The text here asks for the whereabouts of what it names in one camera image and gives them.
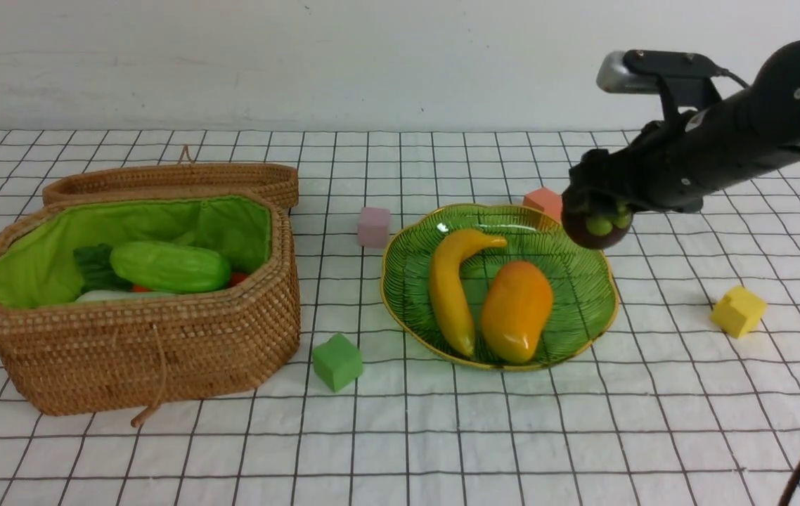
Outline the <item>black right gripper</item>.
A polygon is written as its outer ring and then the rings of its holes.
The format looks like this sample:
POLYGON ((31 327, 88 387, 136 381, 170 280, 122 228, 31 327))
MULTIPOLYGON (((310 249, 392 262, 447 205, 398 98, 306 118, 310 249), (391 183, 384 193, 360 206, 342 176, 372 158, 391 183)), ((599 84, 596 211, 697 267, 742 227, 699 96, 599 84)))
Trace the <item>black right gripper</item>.
POLYGON ((611 216, 698 212, 707 195, 800 162, 800 39, 753 83, 702 111, 646 124, 627 147, 594 150, 569 173, 563 209, 611 216))

